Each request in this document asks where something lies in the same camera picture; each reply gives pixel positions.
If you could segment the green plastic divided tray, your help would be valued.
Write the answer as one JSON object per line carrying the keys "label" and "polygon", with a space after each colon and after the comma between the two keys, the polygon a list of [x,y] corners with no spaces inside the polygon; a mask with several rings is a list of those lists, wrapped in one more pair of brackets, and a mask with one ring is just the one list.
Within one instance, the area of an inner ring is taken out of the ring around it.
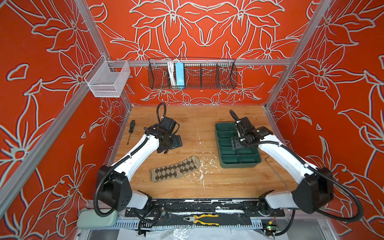
{"label": "green plastic divided tray", "polygon": [[215,134],[223,169],[254,168],[262,162],[258,148],[240,144],[235,123],[216,123]]}

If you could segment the beige argyle sock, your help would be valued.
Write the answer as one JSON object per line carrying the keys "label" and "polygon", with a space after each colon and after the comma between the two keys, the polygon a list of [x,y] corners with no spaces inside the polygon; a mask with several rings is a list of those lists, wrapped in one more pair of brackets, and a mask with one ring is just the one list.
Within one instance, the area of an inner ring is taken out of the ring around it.
{"label": "beige argyle sock", "polygon": [[186,174],[198,170],[200,166],[200,159],[196,156],[192,156],[182,162],[173,165],[151,169],[151,181],[158,183],[165,180],[180,179]]}

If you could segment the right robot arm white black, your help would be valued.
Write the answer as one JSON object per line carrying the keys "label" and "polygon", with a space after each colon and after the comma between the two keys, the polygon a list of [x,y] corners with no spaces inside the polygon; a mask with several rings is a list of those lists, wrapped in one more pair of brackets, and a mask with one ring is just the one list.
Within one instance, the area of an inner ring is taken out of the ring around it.
{"label": "right robot arm white black", "polygon": [[[257,147],[280,164],[298,184],[291,192],[269,191],[259,196],[259,212],[262,215],[269,215],[274,209],[286,208],[301,210],[306,214],[316,212],[342,222],[356,222],[363,217],[364,208],[360,200],[337,182],[328,168],[318,168],[307,162],[282,143],[268,128],[255,128],[247,117],[240,119],[234,111],[230,111],[230,114],[238,133],[233,146]],[[321,209],[334,199],[335,186],[346,193],[357,206],[357,212],[352,217],[335,216]]]}

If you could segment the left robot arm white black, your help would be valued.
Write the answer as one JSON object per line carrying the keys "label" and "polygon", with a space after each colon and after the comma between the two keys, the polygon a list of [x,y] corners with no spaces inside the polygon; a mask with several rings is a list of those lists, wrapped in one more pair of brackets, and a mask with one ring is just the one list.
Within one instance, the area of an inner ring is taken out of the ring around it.
{"label": "left robot arm white black", "polygon": [[182,147],[181,136],[175,127],[180,125],[173,119],[164,117],[159,123],[144,128],[140,141],[118,162],[110,167],[102,166],[98,171],[93,207],[100,217],[107,217],[125,208],[145,209],[149,196],[133,191],[130,185],[135,172],[153,153],[167,153]]}

